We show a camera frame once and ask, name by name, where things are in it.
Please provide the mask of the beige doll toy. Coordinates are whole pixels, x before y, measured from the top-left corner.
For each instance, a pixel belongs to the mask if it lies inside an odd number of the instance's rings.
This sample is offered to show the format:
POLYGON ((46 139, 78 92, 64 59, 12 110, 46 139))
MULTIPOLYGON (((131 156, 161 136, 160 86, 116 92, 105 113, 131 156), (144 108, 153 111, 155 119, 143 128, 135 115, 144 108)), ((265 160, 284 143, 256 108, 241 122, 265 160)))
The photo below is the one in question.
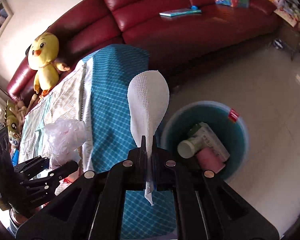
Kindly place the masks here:
POLYGON ((15 105, 14 114, 19 121, 23 121, 25 116, 29 113, 32 105, 37 100, 37 94, 33 94, 29 105, 26 107, 22 100, 19 100, 18 103, 15 105))

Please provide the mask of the clear plastic bag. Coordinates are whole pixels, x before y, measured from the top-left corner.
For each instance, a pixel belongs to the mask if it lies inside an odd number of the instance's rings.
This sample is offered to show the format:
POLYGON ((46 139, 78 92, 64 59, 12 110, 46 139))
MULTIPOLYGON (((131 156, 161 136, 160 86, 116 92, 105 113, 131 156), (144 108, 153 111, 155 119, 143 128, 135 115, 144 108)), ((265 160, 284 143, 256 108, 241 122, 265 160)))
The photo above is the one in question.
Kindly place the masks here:
POLYGON ((50 154, 49 169, 54 170, 69 161, 75 161, 78 169, 61 179, 55 190, 59 195, 82 174, 82 145, 87 140, 86 124, 76 119, 57 119, 44 127, 50 154))

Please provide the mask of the white paper towel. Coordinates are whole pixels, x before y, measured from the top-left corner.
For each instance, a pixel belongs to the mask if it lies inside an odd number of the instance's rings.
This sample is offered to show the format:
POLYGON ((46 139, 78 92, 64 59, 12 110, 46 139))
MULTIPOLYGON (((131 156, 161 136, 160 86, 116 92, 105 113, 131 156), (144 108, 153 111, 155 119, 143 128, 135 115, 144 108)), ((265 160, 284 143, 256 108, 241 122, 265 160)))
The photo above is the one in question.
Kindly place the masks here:
POLYGON ((136 75, 129 83, 127 99, 130 111, 130 131, 138 147, 142 137, 146 139, 146 186, 145 198, 153 204, 152 172, 153 136, 168 108, 170 93, 167 82, 157 70, 136 75))

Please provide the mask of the wooden side table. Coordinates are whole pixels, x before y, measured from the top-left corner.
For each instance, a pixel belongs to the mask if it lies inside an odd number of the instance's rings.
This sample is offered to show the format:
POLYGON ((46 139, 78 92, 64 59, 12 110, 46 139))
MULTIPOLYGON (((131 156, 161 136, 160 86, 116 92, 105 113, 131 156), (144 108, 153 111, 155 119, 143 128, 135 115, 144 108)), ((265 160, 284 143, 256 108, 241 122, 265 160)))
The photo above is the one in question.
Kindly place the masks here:
POLYGON ((291 61, 293 61, 295 55, 300 53, 300 15, 292 16, 283 9, 276 9, 274 12, 283 19, 283 25, 275 43, 286 48, 290 52, 291 61))

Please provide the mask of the red leather sofa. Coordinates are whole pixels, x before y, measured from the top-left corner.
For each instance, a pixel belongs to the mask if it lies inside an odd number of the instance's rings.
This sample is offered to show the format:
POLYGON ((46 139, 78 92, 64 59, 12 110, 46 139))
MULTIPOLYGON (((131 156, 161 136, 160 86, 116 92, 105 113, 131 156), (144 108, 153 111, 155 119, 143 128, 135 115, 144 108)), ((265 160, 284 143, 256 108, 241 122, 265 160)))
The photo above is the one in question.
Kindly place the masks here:
POLYGON ((75 68, 80 59, 110 44, 148 51, 151 70, 170 87, 208 73, 274 39, 283 21, 268 0, 248 8, 214 0, 83 0, 50 25, 59 39, 59 58, 75 68), (200 14, 160 12, 198 7, 200 14))

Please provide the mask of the red label on bin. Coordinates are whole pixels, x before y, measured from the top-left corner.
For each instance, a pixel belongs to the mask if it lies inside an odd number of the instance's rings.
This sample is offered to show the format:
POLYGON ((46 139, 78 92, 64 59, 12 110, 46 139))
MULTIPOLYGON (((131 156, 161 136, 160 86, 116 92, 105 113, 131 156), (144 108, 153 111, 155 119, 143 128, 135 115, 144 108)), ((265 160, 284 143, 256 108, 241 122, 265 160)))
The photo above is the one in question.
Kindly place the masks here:
POLYGON ((236 123, 237 120, 239 119, 240 115, 234 110, 234 109, 230 109, 229 115, 228 115, 228 119, 230 121, 232 121, 233 123, 236 123))

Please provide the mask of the white carton box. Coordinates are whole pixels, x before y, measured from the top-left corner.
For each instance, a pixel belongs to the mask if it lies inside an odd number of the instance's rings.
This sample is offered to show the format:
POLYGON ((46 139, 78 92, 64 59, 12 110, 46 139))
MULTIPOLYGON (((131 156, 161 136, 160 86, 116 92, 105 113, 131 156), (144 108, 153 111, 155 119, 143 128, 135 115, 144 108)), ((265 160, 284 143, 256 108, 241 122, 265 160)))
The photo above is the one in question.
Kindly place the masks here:
POLYGON ((189 137, 190 143, 194 145, 195 153, 208 147, 221 162, 226 162, 230 158, 229 152, 208 124, 204 122, 195 124, 189 131, 189 137))

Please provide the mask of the teal book on sofa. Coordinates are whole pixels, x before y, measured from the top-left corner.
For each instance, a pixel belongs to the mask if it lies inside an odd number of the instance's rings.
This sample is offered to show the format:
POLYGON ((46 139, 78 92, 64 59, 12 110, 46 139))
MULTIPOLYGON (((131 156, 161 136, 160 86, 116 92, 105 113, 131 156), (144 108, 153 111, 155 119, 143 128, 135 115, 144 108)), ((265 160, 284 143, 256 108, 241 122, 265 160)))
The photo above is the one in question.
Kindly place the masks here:
POLYGON ((201 12, 202 11, 198 7, 192 6, 190 8, 160 12, 159 15, 163 17, 175 17, 175 16, 189 15, 189 14, 200 14, 201 12))

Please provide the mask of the blue round trash bin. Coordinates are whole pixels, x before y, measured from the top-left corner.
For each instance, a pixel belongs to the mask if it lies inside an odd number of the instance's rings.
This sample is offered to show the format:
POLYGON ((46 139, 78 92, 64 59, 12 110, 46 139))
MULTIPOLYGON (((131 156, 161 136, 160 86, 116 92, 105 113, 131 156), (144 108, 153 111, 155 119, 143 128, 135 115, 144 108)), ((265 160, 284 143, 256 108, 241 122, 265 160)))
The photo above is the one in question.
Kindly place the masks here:
POLYGON ((228 119, 230 109, 215 101, 197 101, 182 107, 162 128, 160 147, 177 153, 179 142, 189 137, 189 131, 195 124, 208 124, 230 154, 225 168, 220 172, 220 177, 230 183, 247 160, 249 152, 248 129, 241 116, 236 123, 228 119))

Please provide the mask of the yellow duck plush toy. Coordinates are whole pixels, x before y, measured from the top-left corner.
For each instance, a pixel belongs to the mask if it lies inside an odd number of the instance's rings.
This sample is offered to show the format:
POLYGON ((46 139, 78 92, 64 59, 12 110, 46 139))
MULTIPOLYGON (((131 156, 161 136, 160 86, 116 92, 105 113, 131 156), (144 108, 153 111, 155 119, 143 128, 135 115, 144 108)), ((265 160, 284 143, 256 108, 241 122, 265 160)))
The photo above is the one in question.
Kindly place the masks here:
POLYGON ((39 101, 49 94, 59 81, 59 73, 70 70, 63 62, 57 62, 59 40, 52 33, 42 33, 30 46, 28 63, 36 71, 33 90, 36 94, 42 90, 39 101))

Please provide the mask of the patterned tablecloth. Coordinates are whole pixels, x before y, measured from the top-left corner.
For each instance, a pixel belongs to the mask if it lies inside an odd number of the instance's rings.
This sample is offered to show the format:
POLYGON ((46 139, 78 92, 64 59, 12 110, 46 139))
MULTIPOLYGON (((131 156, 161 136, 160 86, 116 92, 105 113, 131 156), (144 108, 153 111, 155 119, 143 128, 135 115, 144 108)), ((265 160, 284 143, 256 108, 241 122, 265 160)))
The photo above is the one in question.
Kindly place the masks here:
MULTIPOLYGON (((79 60, 75 70, 25 118, 19 161, 50 156, 44 127, 57 119, 85 122, 82 168, 109 170, 136 148, 130 132, 127 90, 134 76, 148 69, 147 51, 111 44, 79 60)), ((126 194, 122 239, 176 239, 173 195, 155 191, 150 204, 142 191, 126 194)))

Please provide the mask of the pink paper cup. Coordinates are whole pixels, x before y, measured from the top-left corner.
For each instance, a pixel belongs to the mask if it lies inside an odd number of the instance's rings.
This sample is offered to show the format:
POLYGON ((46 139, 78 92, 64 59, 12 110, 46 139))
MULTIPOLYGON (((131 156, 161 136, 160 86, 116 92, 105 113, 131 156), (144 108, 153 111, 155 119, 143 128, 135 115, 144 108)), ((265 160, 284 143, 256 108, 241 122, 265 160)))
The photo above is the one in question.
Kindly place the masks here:
POLYGON ((213 150, 206 147, 196 154, 200 167, 204 170, 211 170, 214 173, 225 168, 225 164, 214 154, 213 150))

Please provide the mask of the white green plastic bottle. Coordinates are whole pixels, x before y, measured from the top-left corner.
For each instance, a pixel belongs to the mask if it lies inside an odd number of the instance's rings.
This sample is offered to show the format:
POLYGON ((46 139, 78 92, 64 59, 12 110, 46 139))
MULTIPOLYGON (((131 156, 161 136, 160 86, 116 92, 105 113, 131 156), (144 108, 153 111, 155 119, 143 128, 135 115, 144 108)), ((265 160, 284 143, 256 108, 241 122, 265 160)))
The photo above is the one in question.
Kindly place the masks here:
POLYGON ((200 137, 191 137, 179 143, 177 151, 183 158, 191 158, 203 147, 203 140, 200 137))

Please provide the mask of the green dinosaur plush toy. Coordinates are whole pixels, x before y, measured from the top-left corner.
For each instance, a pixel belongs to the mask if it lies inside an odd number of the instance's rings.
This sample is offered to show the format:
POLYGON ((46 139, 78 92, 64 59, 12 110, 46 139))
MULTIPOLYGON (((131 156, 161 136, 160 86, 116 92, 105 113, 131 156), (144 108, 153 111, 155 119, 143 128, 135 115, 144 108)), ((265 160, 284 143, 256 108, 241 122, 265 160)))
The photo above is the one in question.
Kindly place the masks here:
POLYGON ((20 108, 10 100, 7 100, 5 108, 5 125, 9 132, 21 134, 23 121, 21 118, 20 108))

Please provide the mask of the framed wall picture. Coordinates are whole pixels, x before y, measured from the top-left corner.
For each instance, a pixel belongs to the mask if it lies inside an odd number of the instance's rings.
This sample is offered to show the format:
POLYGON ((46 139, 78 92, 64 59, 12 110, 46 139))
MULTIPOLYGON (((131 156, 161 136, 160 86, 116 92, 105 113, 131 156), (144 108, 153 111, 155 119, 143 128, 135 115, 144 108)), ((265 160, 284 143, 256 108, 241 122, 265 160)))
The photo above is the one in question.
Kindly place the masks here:
POLYGON ((0 37, 10 22, 13 12, 6 0, 0 0, 0 37))

